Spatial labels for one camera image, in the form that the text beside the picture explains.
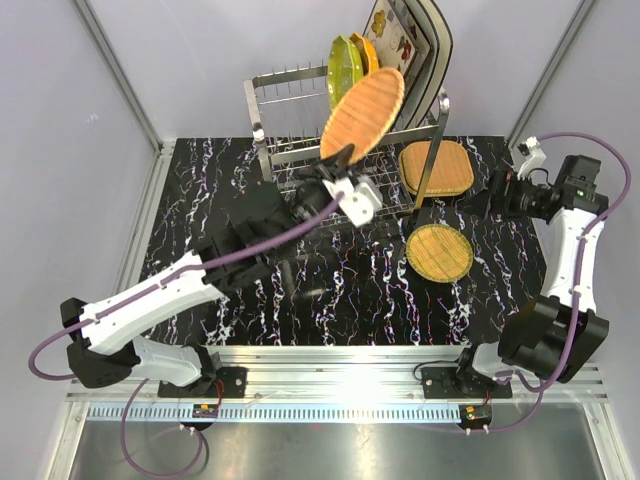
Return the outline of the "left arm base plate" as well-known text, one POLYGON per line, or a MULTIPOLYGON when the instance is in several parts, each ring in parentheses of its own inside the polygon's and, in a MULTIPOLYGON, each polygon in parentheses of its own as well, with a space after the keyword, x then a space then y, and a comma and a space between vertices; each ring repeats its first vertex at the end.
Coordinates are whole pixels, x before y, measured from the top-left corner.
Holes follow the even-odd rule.
POLYGON ((242 399, 245 397, 249 370, 239 366, 223 366, 214 380, 198 380, 194 386, 178 387, 171 383, 160 383, 157 395, 160 398, 218 398, 242 399))

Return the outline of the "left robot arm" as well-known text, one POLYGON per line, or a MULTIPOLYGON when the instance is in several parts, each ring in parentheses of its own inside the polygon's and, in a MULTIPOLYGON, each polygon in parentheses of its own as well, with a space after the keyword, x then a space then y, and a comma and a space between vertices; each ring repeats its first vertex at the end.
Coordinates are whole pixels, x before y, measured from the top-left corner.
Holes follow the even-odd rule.
POLYGON ((209 394, 221 367, 218 355, 197 343, 150 340, 145 331, 190 308, 227 299, 291 257, 300 239, 352 200, 359 186, 348 165, 353 151, 347 144, 307 168, 290 200, 272 182, 254 184, 232 201, 227 222, 200 247, 130 289, 95 303, 63 302, 73 377, 88 389, 137 376, 194 397, 209 394))

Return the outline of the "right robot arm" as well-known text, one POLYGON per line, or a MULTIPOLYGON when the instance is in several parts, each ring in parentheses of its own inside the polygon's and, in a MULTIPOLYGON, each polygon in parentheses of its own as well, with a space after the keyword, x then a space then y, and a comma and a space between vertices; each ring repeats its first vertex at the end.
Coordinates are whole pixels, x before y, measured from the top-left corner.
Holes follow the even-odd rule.
POLYGON ((534 184, 545 154, 536 147, 521 150, 518 170, 499 170, 486 189, 465 203, 469 213, 487 219, 535 218, 553 236, 540 293, 510 317, 495 343, 463 350, 453 372, 453 385, 465 397, 475 397, 504 382, 513 368, 526 370, 542 383, 565 384, 603 343, 609 323, 596 313, 592 281, 595 253, 609 206, 597 193, 600 161, 567 156, 552 184, 534 184))

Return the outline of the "cream floral square plate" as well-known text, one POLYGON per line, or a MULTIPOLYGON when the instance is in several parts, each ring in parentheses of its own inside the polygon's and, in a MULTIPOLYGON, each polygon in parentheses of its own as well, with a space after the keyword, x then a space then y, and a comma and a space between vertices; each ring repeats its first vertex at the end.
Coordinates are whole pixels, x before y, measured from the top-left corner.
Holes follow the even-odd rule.
POLYGON ((421 73, 431 47, 405 1, 375 1, 363 34, 381 66, 395 67, 407 82, 421 73))

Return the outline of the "round brown wicker plate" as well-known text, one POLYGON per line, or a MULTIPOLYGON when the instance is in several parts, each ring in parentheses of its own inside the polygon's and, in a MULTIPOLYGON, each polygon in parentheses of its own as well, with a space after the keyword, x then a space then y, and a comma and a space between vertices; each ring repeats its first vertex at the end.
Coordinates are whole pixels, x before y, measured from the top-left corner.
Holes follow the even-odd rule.
POLYGON ((319 156, 325 160, 353 146, 343 165, 355 165, 384 137, 403 103, 405 82, 391 67, 380 68, 359 80, 332 110, 324 127, 319 156))

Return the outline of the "round green-rim bamboo plate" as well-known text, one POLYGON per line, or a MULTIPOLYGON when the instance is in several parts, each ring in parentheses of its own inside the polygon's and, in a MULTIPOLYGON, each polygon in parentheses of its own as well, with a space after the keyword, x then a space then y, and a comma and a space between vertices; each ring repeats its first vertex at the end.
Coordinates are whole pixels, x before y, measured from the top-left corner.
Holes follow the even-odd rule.
POLYGON ((474 254, 469 240, 445 224, 416 228, 408 237, 406 257, 412 269, 435 283, 453 283, 469 273, 474 254))

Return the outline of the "orange ceramic plate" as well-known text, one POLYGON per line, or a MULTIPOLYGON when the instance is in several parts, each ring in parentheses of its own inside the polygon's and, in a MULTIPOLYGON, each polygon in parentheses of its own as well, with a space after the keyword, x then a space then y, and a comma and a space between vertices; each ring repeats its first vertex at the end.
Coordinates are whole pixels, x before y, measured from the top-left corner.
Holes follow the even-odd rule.
POLYGON ((363 66, 363 73, 367 75, 378 70, 380 68, 380 64, 377 52, 372 42, 357 32, 352 33, 349 39, 359 51, 363 66))

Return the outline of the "orange rounded-square wicker plate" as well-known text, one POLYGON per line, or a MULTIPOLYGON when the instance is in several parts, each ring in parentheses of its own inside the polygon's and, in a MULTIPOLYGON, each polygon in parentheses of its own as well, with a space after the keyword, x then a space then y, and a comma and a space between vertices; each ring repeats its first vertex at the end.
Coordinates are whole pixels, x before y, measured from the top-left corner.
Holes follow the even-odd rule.
MULTIPOLYGON (((414 142, 398 156, 401 178, 412 195, 418 192, 421 174, 431 147, 430 141, 414 142)), ((427 185, 426 197, 453 197, 468 191, 474 172, 467 151, 458 143, 442 140, 427 185)))

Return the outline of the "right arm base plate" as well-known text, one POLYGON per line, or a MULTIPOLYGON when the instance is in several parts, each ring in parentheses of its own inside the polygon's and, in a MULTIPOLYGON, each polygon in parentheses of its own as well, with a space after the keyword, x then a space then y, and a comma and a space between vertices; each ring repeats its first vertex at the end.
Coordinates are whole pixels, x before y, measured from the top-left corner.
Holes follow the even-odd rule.
POLYGON ((420 369, 420 383, 427 400, 464 398, 458 388, 457 368, 450 366, 425 366, 420 369))

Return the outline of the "green ceramic plate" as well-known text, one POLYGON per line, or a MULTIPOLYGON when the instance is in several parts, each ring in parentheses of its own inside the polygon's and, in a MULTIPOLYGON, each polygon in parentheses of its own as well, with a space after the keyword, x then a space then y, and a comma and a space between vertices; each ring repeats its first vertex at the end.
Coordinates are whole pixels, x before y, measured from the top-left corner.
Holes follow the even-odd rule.
POLYGON ((331 110, 362 76, 362 60, 358 48, 346 36, 337 36, 332 42, 327 66, 327 90, 331 110))

